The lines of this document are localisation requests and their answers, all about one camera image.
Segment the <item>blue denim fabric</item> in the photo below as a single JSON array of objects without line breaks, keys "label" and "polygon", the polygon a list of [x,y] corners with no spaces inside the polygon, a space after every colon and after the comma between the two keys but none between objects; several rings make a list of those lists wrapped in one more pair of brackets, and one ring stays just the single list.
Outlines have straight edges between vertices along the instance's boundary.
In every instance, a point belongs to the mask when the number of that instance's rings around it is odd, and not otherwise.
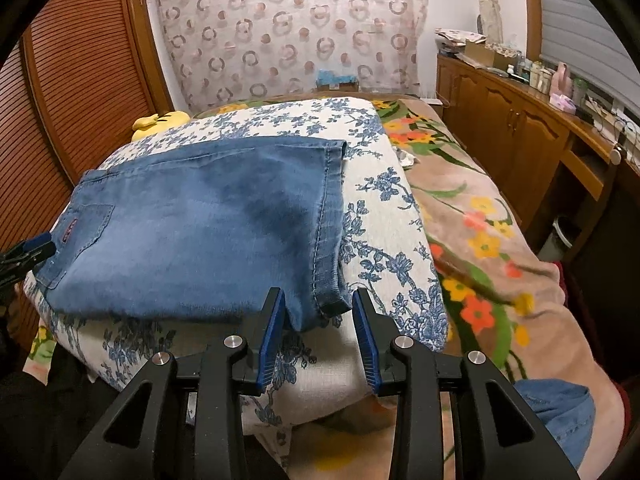
[{"label": "blue denim fabric", "polygon": [[596,417],[589,389],[560,379],[522,380],[514,387],[578,469]]},{"label": "blue denim fabric", "polygon": [[350,309],[338,269],[346,143],[200,142],[85,173],[36,272],[54,310],[239,322],[270,286],[308,330]]}]

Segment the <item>window blind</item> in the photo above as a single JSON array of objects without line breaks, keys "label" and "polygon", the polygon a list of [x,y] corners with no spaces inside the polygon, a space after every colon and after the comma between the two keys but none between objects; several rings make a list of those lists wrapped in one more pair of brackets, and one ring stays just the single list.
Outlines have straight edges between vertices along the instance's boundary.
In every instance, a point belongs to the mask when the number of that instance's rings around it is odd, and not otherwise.
[{"label": "window blind", "polygon": [[541,58],[567,63],[572,73],[640,113],[640,73],[589,0],[542,0]]}]

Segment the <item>stuffed animal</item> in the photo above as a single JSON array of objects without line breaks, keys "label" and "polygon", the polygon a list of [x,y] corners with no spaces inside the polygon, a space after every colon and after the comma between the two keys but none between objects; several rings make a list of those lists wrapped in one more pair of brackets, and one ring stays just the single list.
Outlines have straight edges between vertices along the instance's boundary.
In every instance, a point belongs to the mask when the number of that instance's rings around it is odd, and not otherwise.
[{"label": "stuffed animal", "polygon": [[142,139],[149,135],[159,134],[167,131],[169,128],[175,128],[176,126],[182,126],[183,124],[191,121],[189,114],[181,112],[169,112],[163,116],[154,114],[151,117],[142,117],[133,123],[132,129],[134,131],[131,142]]}]

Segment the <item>back pocket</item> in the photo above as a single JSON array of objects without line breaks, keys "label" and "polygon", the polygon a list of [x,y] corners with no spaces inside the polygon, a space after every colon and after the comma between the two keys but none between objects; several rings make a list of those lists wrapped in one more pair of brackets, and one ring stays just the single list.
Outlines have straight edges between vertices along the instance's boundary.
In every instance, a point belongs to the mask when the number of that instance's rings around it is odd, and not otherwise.
[{"label": "back pocket", "polygon": [[51,232],[56,254],[34,273],[47,288],[56,288],[75,259],[100,238],[113,212],[108,204],[69,206]]}]

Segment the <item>blue floral pattern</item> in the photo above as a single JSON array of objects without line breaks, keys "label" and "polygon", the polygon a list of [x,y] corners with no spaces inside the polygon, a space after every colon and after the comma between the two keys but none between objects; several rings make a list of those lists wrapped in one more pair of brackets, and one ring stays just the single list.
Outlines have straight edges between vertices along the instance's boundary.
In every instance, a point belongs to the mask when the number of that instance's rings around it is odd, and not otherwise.
[{"label": "blue floral pattern", "polygon": [[[194,142],[248,136],[319,136],[348,142],[339,253],[344,279],[351,290],[368,288],[379,312],[391,316],[404,334],[442,350],[447,317],[420,211],[369,102],[331,98],[220,114],[123,146],[100,168]],[[57,341],[118,389],[158,349],[190,355],[203,351],[211,338],[211,326],[203,323],[57,314],[37,290],[32,274],[25,292]],[[242,400],[244,433],[268,440],[276,459],[286,464],[293,425],[329,415],[370,392],[355,342],[350,312],[310,332],[287,333],[266,393]]]}]

